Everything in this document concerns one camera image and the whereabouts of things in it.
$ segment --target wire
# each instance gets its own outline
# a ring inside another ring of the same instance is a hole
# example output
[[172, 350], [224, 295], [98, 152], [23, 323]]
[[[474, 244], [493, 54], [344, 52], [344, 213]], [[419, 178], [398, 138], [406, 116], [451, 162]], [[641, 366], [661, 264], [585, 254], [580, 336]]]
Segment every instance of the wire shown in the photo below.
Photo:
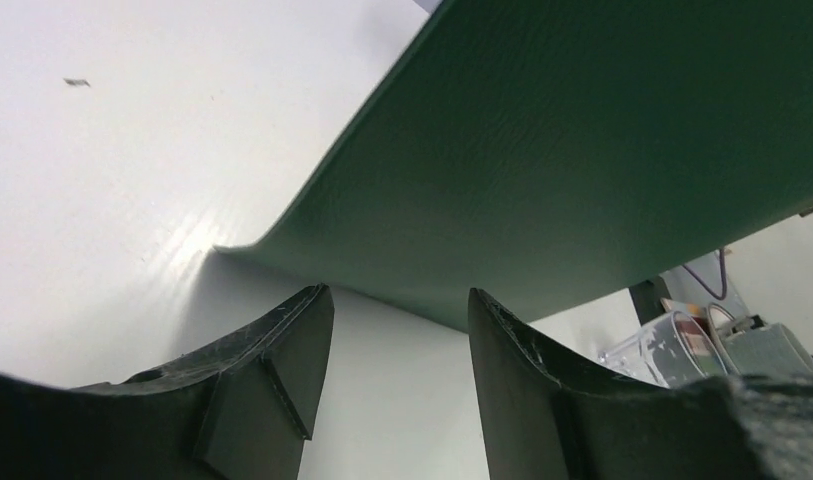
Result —
[[683, 268], [685, 268], [686, 271], [689, 272], [689, 275], [691, 275], [692, 277], [694, 277], [695, 280], [697, 280], [697, 282], [700, 284], [700, 286], [703, 287], [703, 289], [706, 290], [707, 293], [712, 295], [712, 298], [714, 298], [716, 300], [724, 300], [725, 298], [727, 298], [727, 266], [724, 263], [724, 249], [723, 248], [718, 249], [718, 267], [721, 270], [721, 294], [720, 295], [715, 293], [714, 291], [712, 291], [712, 288], [709, 285], [707, 285], [706, 282], [704, 282], [703, 279], [700, 278], [700, 276], [697, 273], [695, 273], [694, 270], [689, 268], [688, 265], [683, 264]]

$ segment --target dark green sheet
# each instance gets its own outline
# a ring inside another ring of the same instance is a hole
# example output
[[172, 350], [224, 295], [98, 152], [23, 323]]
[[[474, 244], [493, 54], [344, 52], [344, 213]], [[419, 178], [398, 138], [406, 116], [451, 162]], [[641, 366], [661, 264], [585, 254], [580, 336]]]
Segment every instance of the dark green sheet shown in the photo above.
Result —
[[813, 1], [448, 0], [238, 254], [464, 330], [811, 204]]

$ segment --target green fabric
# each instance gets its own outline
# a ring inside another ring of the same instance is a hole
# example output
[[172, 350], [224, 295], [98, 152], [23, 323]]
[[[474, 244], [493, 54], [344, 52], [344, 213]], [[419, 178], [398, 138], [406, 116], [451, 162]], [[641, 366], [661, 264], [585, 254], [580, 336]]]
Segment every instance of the green fabric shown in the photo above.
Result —
[[813, 1], [448, 0], [239, 254], [466, 329], [813, 203]]

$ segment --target white surface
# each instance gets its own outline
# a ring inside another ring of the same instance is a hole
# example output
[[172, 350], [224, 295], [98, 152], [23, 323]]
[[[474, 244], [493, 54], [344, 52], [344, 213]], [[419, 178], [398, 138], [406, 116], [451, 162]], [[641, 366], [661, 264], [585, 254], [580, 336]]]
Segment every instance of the white surface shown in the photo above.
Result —
[[752, 313], [784, 323], [813, 354], [813, 214], [730, 246], [727, 273]]
[[[269, 228], [425, 18], [410, 0], [0, 0], [0, 371], [122, 381], [308, 283], [208, 252]], [[487, 478], [467, 337], [335, 302], [300, 478]], [[536, 325], [588, 355], [638, 326], [624, 292]]]

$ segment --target tabletop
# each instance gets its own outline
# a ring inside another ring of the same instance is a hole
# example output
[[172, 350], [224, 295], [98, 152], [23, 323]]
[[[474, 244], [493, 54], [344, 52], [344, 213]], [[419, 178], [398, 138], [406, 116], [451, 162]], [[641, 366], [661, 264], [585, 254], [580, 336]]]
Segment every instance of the tabletop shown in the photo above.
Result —
[[[0, 0], [0, 372], [123, 381], [314, 283], [212, 247], [268, 230], [426, 18], [410, 0]], [[334, 297], [300, 478], [488, 478], [467, 336]], [[618, 292], [534, 325], [592, 357], [638, 323]]]

